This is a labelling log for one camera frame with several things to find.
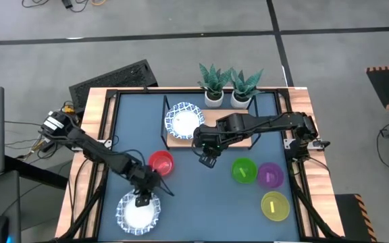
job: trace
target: red cup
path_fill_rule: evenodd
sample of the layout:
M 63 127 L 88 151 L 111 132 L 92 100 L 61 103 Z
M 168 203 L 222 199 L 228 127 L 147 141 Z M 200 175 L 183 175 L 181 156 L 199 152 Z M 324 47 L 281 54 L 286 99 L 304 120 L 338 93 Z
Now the red cup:
M 149 157 L 148 164 L 160 175 L 166 176 L 174 168 L 174 158 L 167 151 L 157 151 Z

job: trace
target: green cup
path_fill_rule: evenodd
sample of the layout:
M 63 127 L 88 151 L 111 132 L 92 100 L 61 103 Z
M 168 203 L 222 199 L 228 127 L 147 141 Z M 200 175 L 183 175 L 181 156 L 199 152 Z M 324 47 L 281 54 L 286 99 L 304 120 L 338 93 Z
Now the green cup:
M 256 180 L 257 166 L 249 158 L 238 158 L 232 165 L 232 177 L 240 183 L 249 184 Z

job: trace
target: blue table surface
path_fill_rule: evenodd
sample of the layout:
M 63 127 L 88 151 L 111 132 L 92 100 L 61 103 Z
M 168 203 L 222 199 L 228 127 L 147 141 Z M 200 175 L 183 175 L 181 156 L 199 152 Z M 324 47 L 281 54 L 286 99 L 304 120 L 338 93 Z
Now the blue table surface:
M 166 94 L 170 106 L 187 101 L 208 109 L 204 94 Z M 259 115 L 276 115 L 273 94 L 258 94 Z M 120 141 L 114 151 L 139 150 L 148 163 L 151 154 L 165 150 L 160 137 L 163 94 L 123 94 L 118 107 L 115 135 Z M 225 94 L 221 109 L 232 109 L 230 94 Z M 254 104 L 249 112 L 255 114 Z M 100 241 L 111 240 L 211 240 L 211 241 L 298 241 L 298 226 L 288 177 L 275 191 L 289 201 L 289 216 L 274 222 L 261 211 L 261 199 L 271 190 L 253 184 L 239 184 L 232 178 L 231 166 L 238 157 L 251 158 L 258 166 L 277 163 L 287 174 L 282 137 L 279 132 L 262 134 L 251 149 L 229 148 L 218 158 L 213 169 L 198 162 L 189 148 L 171 148 L 175 167 L 164 180 L 174 197 L 160 189 L 161 201 L 157 226 L 143 236 L 125 233 L 116 220 L 121 197 L 133 187 L 120 176 L 109 173 L 99 229 Z

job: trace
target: purple cup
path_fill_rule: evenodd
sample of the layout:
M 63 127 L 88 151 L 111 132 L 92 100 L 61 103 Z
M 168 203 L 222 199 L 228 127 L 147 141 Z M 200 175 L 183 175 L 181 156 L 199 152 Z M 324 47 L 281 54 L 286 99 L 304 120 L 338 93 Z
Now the purple cup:
M 263 163 L 257 172 L 257 182 L 261 186 L 277 188 L 283 184 L 284 175 L 275 163 Z

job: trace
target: plate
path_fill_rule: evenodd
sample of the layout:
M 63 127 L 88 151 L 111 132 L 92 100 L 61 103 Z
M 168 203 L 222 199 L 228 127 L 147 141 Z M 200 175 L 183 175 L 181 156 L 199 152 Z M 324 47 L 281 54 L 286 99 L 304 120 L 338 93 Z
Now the plate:
M 179 139 L 192 139 L 195 129 L 204 123 L 201 109 L 189 102 L 174 105 L 165 116 L 167 132 Z
M 134 190 L 124 195 L 116 207 L 116 220 L 126 233 L 141 236 L 150 232 L 159 221 L 160 200 L 152 193 L 148 206 L 136 207 Z

